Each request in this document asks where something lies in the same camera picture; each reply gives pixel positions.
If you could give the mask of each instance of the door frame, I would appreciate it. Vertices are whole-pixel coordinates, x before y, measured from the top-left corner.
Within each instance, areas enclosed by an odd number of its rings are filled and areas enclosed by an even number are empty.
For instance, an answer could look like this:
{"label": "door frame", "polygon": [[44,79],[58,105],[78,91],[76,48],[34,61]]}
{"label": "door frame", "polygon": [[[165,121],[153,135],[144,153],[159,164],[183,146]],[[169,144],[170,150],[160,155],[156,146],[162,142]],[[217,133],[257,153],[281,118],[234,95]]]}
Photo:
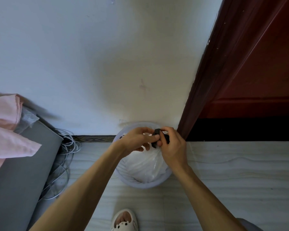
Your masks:
{"label": "door frame", "polygon": [[223,93],[287,0],[223,0],[177,131],[186,139],[201,111]]}

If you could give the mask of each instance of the white floor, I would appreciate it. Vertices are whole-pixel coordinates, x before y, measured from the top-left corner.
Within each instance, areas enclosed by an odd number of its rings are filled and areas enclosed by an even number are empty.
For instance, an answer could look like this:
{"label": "white floor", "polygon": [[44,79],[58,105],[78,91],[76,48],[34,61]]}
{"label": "white floor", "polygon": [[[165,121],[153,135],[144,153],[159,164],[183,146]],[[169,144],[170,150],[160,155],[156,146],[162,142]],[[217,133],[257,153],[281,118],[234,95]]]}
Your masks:
{"label": "white floor", "polygon": [[[110,143],[83,143],[70,166],[72,184]],[[289,142],[189,142],[188,159],[200,179],[235,217],[264,231],[289,231]],[[86,228],[110,230],[112,216],[132,209],[140,231],[202,230],[177,179],[140,190],[114,174]]]}

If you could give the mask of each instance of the patterned baseboard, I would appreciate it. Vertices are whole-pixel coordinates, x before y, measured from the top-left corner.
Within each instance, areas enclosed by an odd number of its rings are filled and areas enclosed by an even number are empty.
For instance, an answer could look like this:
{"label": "patterned baseboard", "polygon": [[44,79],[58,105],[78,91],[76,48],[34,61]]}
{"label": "patterned baseboard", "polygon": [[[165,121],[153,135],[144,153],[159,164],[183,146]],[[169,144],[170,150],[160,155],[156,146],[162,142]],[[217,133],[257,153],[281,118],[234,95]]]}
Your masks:
{"label": "patterned baseboard", "polygon": [[83,143],[112,143],[115,135],[74,135],[73,138]]}

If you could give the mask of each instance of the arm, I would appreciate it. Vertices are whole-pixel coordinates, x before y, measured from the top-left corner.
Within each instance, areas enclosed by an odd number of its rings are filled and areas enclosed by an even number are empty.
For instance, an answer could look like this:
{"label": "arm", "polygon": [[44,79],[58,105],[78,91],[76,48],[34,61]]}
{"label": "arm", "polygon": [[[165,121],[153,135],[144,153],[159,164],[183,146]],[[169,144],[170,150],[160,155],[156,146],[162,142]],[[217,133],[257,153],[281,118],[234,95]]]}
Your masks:
{"label": "arm", "polygon": [[170,143],[167,144],[164,134],[160,132],[163,158],[184,188],[202,229],[246,231],[188,165],[185,140],[171,127],[164,127],[162,130],[168,131],[170,137]]}
{"label": "arm", "polygon": [[106,152],[70,186],[32,226],[30,231],[84,230],[119,161],[132,151],[149,150],[160,137],[150,128],[135,128],[114,142]]}

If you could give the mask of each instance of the slipper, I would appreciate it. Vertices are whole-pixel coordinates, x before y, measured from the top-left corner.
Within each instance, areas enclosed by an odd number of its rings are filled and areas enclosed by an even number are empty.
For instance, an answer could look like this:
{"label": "slipper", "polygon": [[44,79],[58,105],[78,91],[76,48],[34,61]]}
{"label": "slipper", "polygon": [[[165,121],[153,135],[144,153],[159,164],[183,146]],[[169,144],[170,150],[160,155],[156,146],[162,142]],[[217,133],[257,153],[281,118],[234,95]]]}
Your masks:
{"label": "slipper", "polygon": [[[123,213],[123,212],[128,212],[131,215],[131,222],[124,221],[119,223],[115,227],[115,222],[118,216]],[[123,209],[115,214],[115,216],[112,218],[111,222],[111,231],[138,231],[138,223],[135,214],[130,210],[130,209]]]}

